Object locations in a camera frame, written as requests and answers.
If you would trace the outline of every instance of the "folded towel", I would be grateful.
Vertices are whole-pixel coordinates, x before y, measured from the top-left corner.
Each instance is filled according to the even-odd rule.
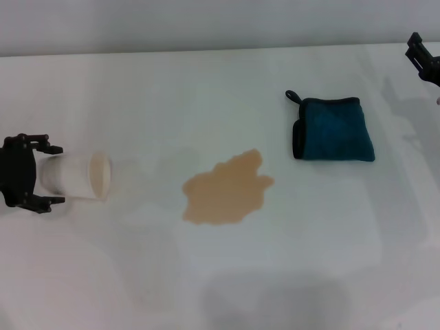
[[[296,159],[375,160],[359,98],[301,100],[293,91],[286,96],[300,105],[292,139]]]

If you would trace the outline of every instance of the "plastic cup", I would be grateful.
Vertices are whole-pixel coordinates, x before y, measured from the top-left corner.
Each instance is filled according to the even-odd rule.
[[[111,164],[105,153],[62,154],[44,159],[41,185],[55,195],[103,200],[111,182]]]

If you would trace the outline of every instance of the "white wall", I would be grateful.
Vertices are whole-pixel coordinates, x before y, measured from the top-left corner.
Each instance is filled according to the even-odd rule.
[[[440,41],[438,0],[0,0],[0,55]]]

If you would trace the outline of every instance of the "white table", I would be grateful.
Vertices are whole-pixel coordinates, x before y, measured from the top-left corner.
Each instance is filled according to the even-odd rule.
[[[115,175],[107,203],[2,204],[0,329],[438,329],[440,91],[405,51],[0,58],[1,136],[104,150]],[[295,161],[287,89],[359,97],[376,162]],[[183,221],[182,184],[253,148],[263,208]]]

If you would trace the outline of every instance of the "spilled liquid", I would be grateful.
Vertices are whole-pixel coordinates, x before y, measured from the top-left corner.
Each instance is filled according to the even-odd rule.
[[[262,163],[259,151],[252,149],[189,179],[183,186],[188,198],[184,220],[212,225],[237,223],[259,210],[264,191],[274,184],[271,177],[258,176]]]

